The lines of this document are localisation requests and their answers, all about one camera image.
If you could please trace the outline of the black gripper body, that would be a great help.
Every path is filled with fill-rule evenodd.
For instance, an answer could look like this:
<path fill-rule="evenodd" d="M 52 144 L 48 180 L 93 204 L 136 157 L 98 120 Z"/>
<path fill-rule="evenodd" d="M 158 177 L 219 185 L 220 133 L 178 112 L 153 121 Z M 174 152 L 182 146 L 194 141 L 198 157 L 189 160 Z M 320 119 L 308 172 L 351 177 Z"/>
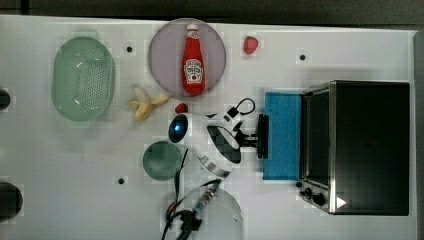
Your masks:
<path fill-rule="evenodd" d="M 250 134 L 245 134 L 241 130 L 241 126 L 242 126 L 242 122 L 238 122 L 233 127 L 233 131 L 235 132 L 235 140 L 239 144 L 239 146 L 240 147 L 249 147 L 248 146 L 249 143 L 257 143 L 258 137 L 257 138 L 249 138 L 248 135 L 250 135 Z"/>

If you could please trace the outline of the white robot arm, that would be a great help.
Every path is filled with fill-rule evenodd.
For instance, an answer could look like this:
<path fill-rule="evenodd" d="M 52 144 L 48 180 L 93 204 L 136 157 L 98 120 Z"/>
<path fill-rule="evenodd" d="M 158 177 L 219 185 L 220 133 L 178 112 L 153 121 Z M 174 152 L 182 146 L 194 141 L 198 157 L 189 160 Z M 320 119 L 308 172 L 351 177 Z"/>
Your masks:
<path fill-rule="evenodd" d="M 245 134 L 240 129 L 242 122 L 234 123 L 226 115 L 197 115 L 180 113 L 168 128 L 168 139 L 175 145 L 191 150 L 201 166 L 216 176 L 199 186 L 205 187 L 195 206 L 190 210 L 178 211 L 183 200 L 176 199 L 172 208 L 167 209 L 167 220 L 162 239 L 178 218 L 182 224 L 176 240 L 188 240 L 204 223 L 202 211 L 217 197 L 222 181 L 241 163 L 242 147 L 254 147 L 261 152 L 261 137 L 257 133 Z"/>

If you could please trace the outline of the black robot base lower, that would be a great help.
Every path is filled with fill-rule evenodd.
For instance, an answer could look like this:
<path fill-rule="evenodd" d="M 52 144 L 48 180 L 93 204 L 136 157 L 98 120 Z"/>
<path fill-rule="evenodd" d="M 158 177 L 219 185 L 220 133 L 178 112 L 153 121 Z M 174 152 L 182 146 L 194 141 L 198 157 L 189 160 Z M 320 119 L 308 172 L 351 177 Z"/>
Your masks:
<path fill-rule="evenodd" d="M 19 214 L 23 206 L 21 191 L 8 182 L 0 183 L 0 222 L 8 221 Z"/>

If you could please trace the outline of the black robot base upper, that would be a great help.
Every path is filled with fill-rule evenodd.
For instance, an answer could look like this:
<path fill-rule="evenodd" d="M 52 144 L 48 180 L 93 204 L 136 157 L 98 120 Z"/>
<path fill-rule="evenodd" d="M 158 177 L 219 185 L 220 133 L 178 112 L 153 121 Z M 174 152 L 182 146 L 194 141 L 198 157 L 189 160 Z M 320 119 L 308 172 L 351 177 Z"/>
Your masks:
<path fill-rule="evenodd" d="M 0 89 L 0 110 L 5 110 L 10 103 L 11 97 L 9 93 L 4 89 Z"/>

